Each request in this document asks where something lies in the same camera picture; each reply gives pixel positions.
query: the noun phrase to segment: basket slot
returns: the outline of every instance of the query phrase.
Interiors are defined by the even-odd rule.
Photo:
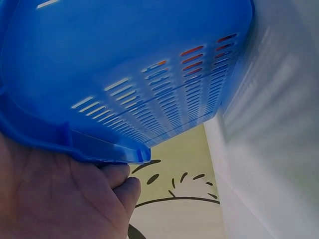
[[[125,92],[125,91],[128,91],[128,90],[131,89],[131,88],[132,88],[132,85],[125,86],[125,87],[123,87],[123,88],[121,88],[121,89],[115,91],[114,93],[112,93],[111,96],[117,96],[117,95],[119,95],[120,93],[123,93],[123,92]]]
[[[110,118],[110,117],[112,117],[112,116],[114,116],[115,114],[110,114],[109,116],[106,116],[106,117],[104,117],[103,119],[100,119],[98,122],[102,122],[102,121],[104,121],[104,120],[106,120],[106,119],[108,119],[108,118]]]
[[[145,79],[146,80],[154,79],[155,77],[160,76],[160,75],[166,73],[167,71],[168,71],[168,68],[165,68],[163,70],[160,70],[160,71],[156,72],[155,74],[147,76]]]
[[[104,89],[104,91],[109,91],[109,90],[111,90],[111,89],[114,89],[114,88],[116,88],[116,87],[119,87],[119,86],[125,84],[128,80],[129,80],[128,78],[124,78],[124,79],[122,79],[122,80],[120,80],[120,81],[117,81],[116,83],[114,83],[114,84],[112,84],[112,85],[106,87],[106,88]]]
[[[192,77],[192,78],[190,78],[190,79],[188,79],[188,80],[186,80],[186,81],[184,81],[185,83],[190,83],[190,82],[193,82],[193,81],[195,81],[195,80],[197,80],[197,79],[199,79],[199,78],[201,78],[202,77],[202,75],[200,74],[200,75],[198,75],[198,76],[194,76],[194,77]]]
[[[236,37],[236,36],[237,36],[237,34],[232,34],[232,35],[229,35],[229,36],[220,38],[217,42],[218,42],[218,43],[222,43],[222,42],[227,41],[227,40],[229,40],[229,39],[232,39],[232,38],[234,38],[234,37]]]
[[[88,98],[85,98],[84,100],[80,101],[79,103],[76,103],[74,106],[72,106],[71,108],[72,109],[76,109],[78,108],[79,106],[83,105],[84,103],[90,101],[91,99],[93,99],[93,97],[88,97]]]
[[[230,55],[232,53],[233,53],[233,51],[226,51],[226,52],[220,53],[220,54],[215,56],[215,59],[218,59],[218,58],[223,57],[223,56]]]
[[[85,111],[87,111],[88,109],[90,109],[90,108],[92,108],[92,107],[98,105],[99,103],[100,103],[100,102],[94,102],[94,103],[90,104],[89,106],[87,106],[87,107],[81,109],[79,112],[81,112],[81,113],[82,113],[82,112],[85,112]]]
[[[161,85],[159,85],[159,86],[157,86],[157,87],[154,87],[153,89],[152,89],[152,91],[158,91],[158,90],[160,90],[161,88],[164,88],[165,86],[168,86],[170,84],[170,81],[169,82],[165,82],[165,83],[163,83],[163,84],[161,84]]]
[[[197,63],[194,63],[194,64],[192,64],[192,65],[190,65],[190,66],[185,67],[185,68],[183,69],[183,71],[188,71],[188,70],[190,70],[190,69],[192,69],[192,68],[195,68],[196,66],[200,66],[201,64],[203,64],[202,61],[197,62]]]
[[[101,117],[101,116],[103,116],[103,115],[105,115],[105,114],[107,114],[108,112],[110,112],[110,110],[107,110],[107,111],[104,111],[104,112],[102,112],[102,113],[100,113],[100,114],[98,114],[97,116],[94,116],[92,119],[97,119],[97,118],[99,118],[99,117]]]
[[[150,83],[150,86],[154,86],[154,85],[156,85],[156,84],[158,84],[158,83],[160,83],[160,82],[162,82],[164,80],[167,80],[169,77],[170,76],[164,76],[164,77],[160,78],[159,80],[153,81],[153,82]]]
[[[90,115],[96,113],[97,111],[100,111],[100,110],[105,109],[105,108],[106,108],[105,106],[98,107],[97,109],[87,113],[86,116],[90,116]]]
[[[226,61],[229,61],[231,58],[230,57],[228,57],[228,58],[225,58],[225,59],[222,59],[222,60],[219,60],[219,61],[216,61],[215,63],[214,63],[214,66],[216,66],[216,65],[218,65],[218,64],[221,64],[221,63],[224,63],[224,62],[226,62]]]
[[[156,68],[158,68],[158,67],[161,67],[161,66],[165,65],[166,63],[167,63],[167,61],[158,62],[158,63],[156,63],[155,65],[152,65],[152,66],[150,66],[150,67],[147,67],[147,68],[143,69],[142,72],[143,72],[143,73],[150,72],[150,71],[152,71],[152,70],[154,70],[154,69],[156,69]]]
[[[184,75],[184,77],[191,76],[191,75],[196,74],[197,72],[200,72],[202,70],[203,70],[203,68],[196,69],[194,71],[191,71],[191,72],[187,73],[186,75]]]
[[[221,50],[224,50],[226,48],[229,48],[229,47],[232,47],[233,45],[235,45],[235,42],[232,42],[232,43],[228,43],[226,45],[223,45],[223,46],[220,46],[216,49],[216,51],[221,51]]]
[[[136,93],[136,91],[130,91],[130,92],[126,93],[125,95],[122,95],[122,96],[118,97],[116,99],[116,101],[124,100],[124,99],[128,98],[129,96],[131,96],[131,95],[133,95],[135,93]]]
[[[188,51],[185,51],[185,52],[181,53],[181,56],[187,56],[187,55],[189,55],[189,54],[191,54],[191,53],[194,53],[194,52],[196,52],[196,51],[199,51],[199,50],[201,50],[201,49],[203,49],[203,48],[204,48],[204,46],[197,46],[197,47],[195,47],[195,48],[193,48],[193,49],[190,49],[190,50],[188,50]]]
[[[197,55],[197,56],[193,56],[193,57],[191,57],[191,58],[188,58],[188,59],[184,60],[184,61],[182,62],[182,64],[187,64],[187,63],[189,63],[189,62],[195,61],[195,60],[201,58],[203,55],[204,55],[204,54],[199,54],[199,55]]]

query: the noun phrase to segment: black line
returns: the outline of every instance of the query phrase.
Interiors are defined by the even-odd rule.
[[[211,193],[208,193],[209,194],[209,196],[211,196],[211,197],[213,197],[214,199],[217,199],[218,197],[216,196],[216,195],[214,195],[214,194],[211,194]]]
[[[176,198],[175,194],[174,194],[174,193],[172,193],[172,191],[171,191],[171,190],[169,190],[168,192],[169,192],[169,194],[171,194],[174,198]]]
[[[193,180],[199,179],[199,178],[203,178],[205,177],[205,174],[199,174],[196,177],[193,178]]]
[[[141,170],[142,168],[145,168],[145,167],[147,167],[147,166],[150,166],[150,165],[156,164],[156,163],[160,163],[160,162],[161,162],[161,160],[156,159],[156,160],[152,160],[152,161],[149,162],[149,163],[142,164],[142,165],[140,165],[139,167],[137,167],[137,168],[132,172],[132,174],[136,173],[137,171]]]
[[[158,178],[159,178],[159,174],[157,173],[157,174],[155,174],[155,175],[153,175],[149,180],[148,180],[148,182],[147,182],[147,185],[150,185],[151,183],[153,183],[155,180],[157,180]]]
[[[182,183],[182,182],[183,182],[184,178],[185,178],[187,175],[188,175],[188,173],[187,173],[187,172],[183,174],[183,176],[180,178],[180,183]]]
[[[220,204],[219,201],[212,200],[212,199],[208,199],[208,198],[176,197],[176,198],[155,199],[155,200],[143,202],[143,203],[137,204],[135,208],[139,208],[139,207],[141,207],[141,206],[145,206],[145,205],[151,204],[151,203],[166,202],[166,201],[170,201],[170,200],[197,200],[197,201],[204,201],[204,202],[210,202],[210,203]]]
[[[175,179],[171,179],[171,183],[172,183],[172,185],[173,185],[173,188],[175,189]]]

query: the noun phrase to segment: white surface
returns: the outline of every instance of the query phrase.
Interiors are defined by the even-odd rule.
[[[205,124],[228,239],[319,238],[319,1],[255,0],[219,117]]]

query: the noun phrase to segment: plastic basket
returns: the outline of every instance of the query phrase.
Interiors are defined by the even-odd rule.
[[[250,0],[4,0],[0,127],[84,162],[144,163],[216,114]]]

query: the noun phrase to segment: ventilation slot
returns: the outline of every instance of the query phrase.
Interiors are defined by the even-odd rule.
[[[113,117],[115,114],[111,114],[111,115],[109,115],[109,116],[106,116],[106,117],[104,117],[103,119],[100,119],[98,122],[102,122],[102,121],[104,121],[104,120],[106,120],[106,119],[108,119],[108,118],[110,118],[110,117]]]
[[[125,92],[125,91],[127,91],[127,90],[129,90],[131,88],[132,88],[132,85],[125,86],[124,88],[121,88],[118,91],[115,91],[114,93],[112,93],[111,96],[117,96],[120,93],[123,93],[123,92]]]
[[[76,109],[76,108],[78,108],[79,106],[83,105],[84,103],[90,101],[91,99],[93,99],[93,97],[85,98],[84,100],[82,100],[82,101],[80,101],[79,103],[75,104],[75,105],[72,106],[71,108],[72,108],[72,109]]]
[[[190,66],[185,67],[185,68],[183,69],[183,71],[188,71],[188,70],[190,70],[190,69],[192,69],[192,68],[194,68],[194,67],[196,67],[196,66],[200,66],[201,64],[203,64],[202,61],[197,62],[197,63],[195,63],[195,64],[192,64],[192,65],[190,65]]]
[[[89,106],[87,106],[87,107],[85,107],[85,108],[83,108],[83,109],[81,109],[79,112],[85,112],[85,111],[87,111],[88,109],[90,109],[90,108],[92,108],[93,106],[96,106],[96,105],[98,105],[100,102],[94,102],[93,104],[90,104]]]
[[[199,79],[199,78],[201,78],[202,77],[202,75],[200,74],[200,75],[198,75],[198,76],[194,76],[194,77],[192,77],[192,78],[190,78],[190,79],[188,79],[188,80],[186,80],[186,81],[184,81],[185,83],[190,83],[190,82],[193,82],[193,81],[195,81],[195,80],[197,80],[197,79]]]
[[[214,65],[216,66],[216,65],[218,65],[218,64],[224,63],[224,62],[229,61],[229,60],[230,60],[230,57],[225,58],[225,59],[222,59],[222,60],[219,60],[219,61],[216,61],[216,62],[214,63]]]
[[[108,112],[110,112],[109,110],[107,110],[107,111],[104,111],[104,112],[102,112],[102,113],[100,113],[100,114],[98,114],[97,116],[95,116],[95,117],[93,117],[92,119],[97,119],[98,117],[101,117],[101,116],[103,116],[103,115],[105,115],[106,113],[108,113]]]
[[[133,98],[130,98],[130,99],[128,99],[128,100],[122,102],[121,105],[128,104],[128,103],[130,103],[130,102],[132,102],[132,101],[134,101],[134,100],[139,99],[140,97],[141,97],[141,96],[135,96],[135,97],[133,97]]]
[[[164,76],[164,77],[160,78],[160,79],[157,80],[157,81],[153,81],[153,82],[150,83],[150,86],[154,86],[154,85],[156,85],[156,84],[158,84],[158,83],[160,83],[160,82],[163,82],[164,80],[167,80],[169,77],[170,77],[170,76]]]
[[[221,70],[225,70],[227,67],[228,67],[228,64],[219,66],[219,67],[215,68],[215,69],[213,70],[213,72],[218,72],[218,73],[220,73]]]
[[[187,60],[184,60],[184,61],[182,62],[182,64],[187,64],[187,63],[189,63],[189,62],[195,61],[195,60],[201,58],[203,55],[204,55],[204,54],[199,54],[199,55],[197,55],[197,56],[193,56],[193,57],[191,57],[191,58],[188,58]]]
[[[234,38],[234,37],[236,37],[236,36],[237,36],[237,34],[232,34],[232,35],[229,35],[229,36],[220,38],[217,42],[218,42],[218,43],[222,43],[223,41],[227,41],[227,40],[232,39],[232,38]]]
[[[165,100],[163,100],[163,101],[160,101],[160,105],[161,104],[164,104],[164,103],[166,103],[166,102],[168,102],[168,101],[170,101],[170,100],[173,100],[175,97],[173,96],[173,97],[169,97],[169,98],[167,98],[167,99],[165,99]]]
[[[163,88],[163,87],[165,87],[165,86],[168,86],[169,84],[170,84],[170,82],[166,82],[166,83],[164,83],[164,84],[161,84],[161,85],[159,85],[159,86],[153,88],[152,91],[158,91],[158,90],[160,90],[161,88]]]
[[[195,48],[193,48],[193,49],[191,49],[191,50],[188,50],[188,51],[185,51],[185,52],[181,53],[181,56],[187,56],[187,55],[189,55],[189,54],[191,54],[191,53],[194,53],[194,52],[196,52],[196,51],[199,51],[199,50],[201,50],[201,49],[203,49],[203,48],[204,48],[204,46],[195,47]]]
[[[90,116],[90,115],[96,113],[97,111],[100,111],[100,110],[105,109],[105,108],[106,108],[105,106],[101,106],[101,107],[89,112],[88,114],[86,114],[86,116]]]
[[[111,90],[111,89],[113,89],[113,88],[116,88],[116,87],[118,87],[118,86],[121,86],[122,84],[126,83],[128,80],[129,80],[128,78],[124,78],[124,79],[122,79],[122,80],[120,80],[120,81],[118,81],[118,82],[116,82],[116,83],[114,83],[114,84],[112,84],[112,85],[106,87],[104,90],[105,90],[105,91],[109,91],[109,90]]]
[[[217,75],[219,75],[219,74],[225,73],[226,71],[227,71],[227,68],[226,68],[226,69],[224,69],[224,70],[221,70],[221,71],[215,72],[215,73],[214,73],[214,74],[212,74],[211,76],[212,76],[212,77],[214,77],[214,76],[217,76]]]
[[[194,70],[194,71],[191,71],[191,72],[187,73],[186,75],[184,75],[184,77],[188,77],[188,76],[191,76],[191,75],[193,75],[193,74],[196,74],[197,72],[202,71],[202,69],[203,69],[203,68],[199,68],[199,69],[196,69],[196,70]]]
[[[226,48],[229,48],[229,47],[232,47],[233,45],[235,45],[235,42],[232,42],[232,43],[228,43],[226,45],[223,45],[223,46],[220,46],[216,49],[216,51],[221,51],[221,50],[224,50]]]
[[[135,93],[136,93],[136,91],[128,92],[128,93],[126,93],[125,95],[122,95],[122,96],[118,97],[118,98],[116,99],[116,101],[124,100],[124,99],[128,98],[129,96],[131,96],[131,95],[133,95],[133,94],[135,94]]]
[[[200,92],[200,90],[193,91],[193,92],[191,92],[191,93],[187,94],[186,96],[191,96],[191,95],[193,95],[193,94],[195,94],[195,93],[197,93],[197,92]]]
[[[113,121],[115,121],[115,120],[117,120],[117,119],[119,119],[119,117],[115,117],[115,118],[113,118],[113,119],[110,119],[109,121],[103,123],[103,125],[109,124],[109,123],[111,123],[111,122],[113,122]]]
[[[150,75],[150,76],[147,76],[145,79],[146,79],[146,80],[153,79],[153,78],[155,78],[155,77],[157,77],[157,76],[160,76],[160,75],[166,73],[167,71],[168,71],[168,68],[165,68],[165,69],[163,69],[163,70],[161,70],[161,71],[156,72],[155,74],[152,74],[152,75]]]
[[[160,92],[157,92],[157,93],[155,94],[155,96],[159,96],[159,95],[165,94],[165,93],[167,93],[168,91],[171,91],[172,89],[173,89],[173,87],[168,87],[168,88],[166,88],[166,89],[164,89],[164,90],[162,90],[162,91],[160,91]]]
[[[161,67],[161,66],[165,65],[166,63],[167,63],[167,61],[158,62],[158,63],[155,64],[155,65],[152,65],[152,66],[150,66],[150,67],[147,67],[147,68],[143,69],[142,72],[143,72],[143,73],[150,72],[150,71],[152,71],[152,70],[154,70],[154,69],[156,69],[156,68],[158,68],[158,67]]]
[[[221,54],[218,54],[217,56],[215,56],[215,59],[218,59],[218,58],[223,57],[223,56],[230,55],[231,53],[233,53],[233,51],[226,51],[224,53],[221,53]]]
[[[187,91],[185,91],[186,93],[187,92],[191,92],[191,91],[193,91],[193,90],[195,90],[196,88],[199,88],[199,87],[201,87],[201,85],[197,85],[197,86],[195,86],[195,87],[193,87],[193,88],[190,88],[189,90],[187,90]]]
[[[193,86],[193,85],[196,85],[196,84],[198,84],[198,83],[200,83],[200,82],[201,82],[201,80],[192,82],[191,84],[185,86],[185,88],[189,88],[189,87],[191,87],[191,86]]]
[[[213,79],[211,79],[210,81],[216,81],[216,80],[218,80],[218,79],[222,79],[222,78],[224,78],[226,75],[224,74],[224,75],[221,75],[221,76],[218,76],[218,77],[216,77],[216,78],[213,78]]]

